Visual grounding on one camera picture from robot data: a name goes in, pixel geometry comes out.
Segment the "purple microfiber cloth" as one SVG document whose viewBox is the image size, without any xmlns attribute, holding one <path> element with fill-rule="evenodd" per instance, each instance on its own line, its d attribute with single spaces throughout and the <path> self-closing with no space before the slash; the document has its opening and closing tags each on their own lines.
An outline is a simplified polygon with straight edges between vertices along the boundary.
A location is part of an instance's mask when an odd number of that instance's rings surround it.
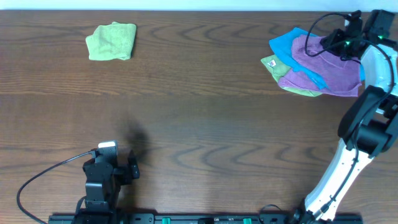
<svg viewBox="0 0 398 224">
<path fill-rule="evenodd" d="M 307 39 L 305 35 L 295 38 L 291 48 L 294 60 L 323 78 L 327 84 L 326 94 L 356 97 L 361 86 L 360 65 L 353 61 L 342 61 L 329 52 L 309 57 L 308 53 L 315 54 L 323 49 L 321 40 L 321 37 Z"/>
</svg>

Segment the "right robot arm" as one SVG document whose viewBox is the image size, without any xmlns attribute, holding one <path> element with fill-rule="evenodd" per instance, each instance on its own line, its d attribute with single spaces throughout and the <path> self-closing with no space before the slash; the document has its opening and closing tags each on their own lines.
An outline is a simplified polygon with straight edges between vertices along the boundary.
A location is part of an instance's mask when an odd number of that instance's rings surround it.
<svg viewBox="0 0 398 224">
<path fill-rule="evenodd" d="M 397 42 L 389 38 L 393 12 L 345 14 L 345 29 L 321 40 L 324 52 L 360 60 L 366 88 L 343 116 L 336 153 L 318 185 L 286 223 L 362 223 L 361 215 L 336 212 L 359 173 L 397 139 Z"/>
</svg>

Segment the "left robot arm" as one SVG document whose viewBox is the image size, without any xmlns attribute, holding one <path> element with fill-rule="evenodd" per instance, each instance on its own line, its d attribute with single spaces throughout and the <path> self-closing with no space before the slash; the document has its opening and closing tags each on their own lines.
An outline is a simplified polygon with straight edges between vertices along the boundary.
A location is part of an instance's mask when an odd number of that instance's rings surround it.
<svg viewBox="0 0 398 224">
<path fill-rule="evenodd" d="M 76 210 L 73 223 L 129 223 L 129 215 L 116 207 L 121 186 L 129 185 L 140 176 L 134 151 L 129 151 L 127 163 L 118 164 L 117 147 L 96 148 L 92 158 L 83 164 L 86 175 L 85 208 Z"/>
</svg>

